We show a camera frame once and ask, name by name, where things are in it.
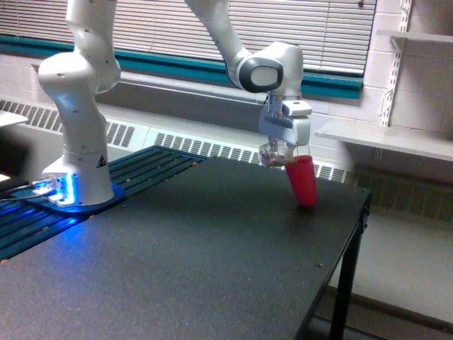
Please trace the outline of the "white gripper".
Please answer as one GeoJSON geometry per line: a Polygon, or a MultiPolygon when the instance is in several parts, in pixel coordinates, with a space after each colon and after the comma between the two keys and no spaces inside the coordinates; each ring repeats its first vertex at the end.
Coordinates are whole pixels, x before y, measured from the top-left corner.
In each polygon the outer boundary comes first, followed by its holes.
{"type": "Polygon", "coordinates": [[[293,159],[297,146],[309,143],[312,107],[301,98],[269,94],[260,112],[259,133],[268,136],[268,152],[278,152],[278,140],[287,142],[285,158],[293,159]]]}

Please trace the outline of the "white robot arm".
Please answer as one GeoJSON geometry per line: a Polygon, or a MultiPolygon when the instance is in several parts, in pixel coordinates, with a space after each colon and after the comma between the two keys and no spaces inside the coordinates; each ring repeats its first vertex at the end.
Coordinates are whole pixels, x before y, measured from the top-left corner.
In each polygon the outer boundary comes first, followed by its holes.
{"type": "MultiPolygon", "coordinates": [[[[188,7],[207,29],[225,63],[232,84],[251,93],[266,93],[259,130],[268,142],[260,148],[265,166],[289,166],[294,150],[309,143],[311,106],[302,99],[303,52],[274,42],[252,53],[242,44],[228,14],[227,1],[189,1],[188,7]]],[[[63,208],[97,206],[114,198],[108,169],[106,121],[95,97],[120,79],[114,55],[115,1],[69,1],[67,25],[74,49],[41,62],[38,79],[55,102],[63,128],[62,156],[43,170],[47,186],[36,188],[63,208]]]]}

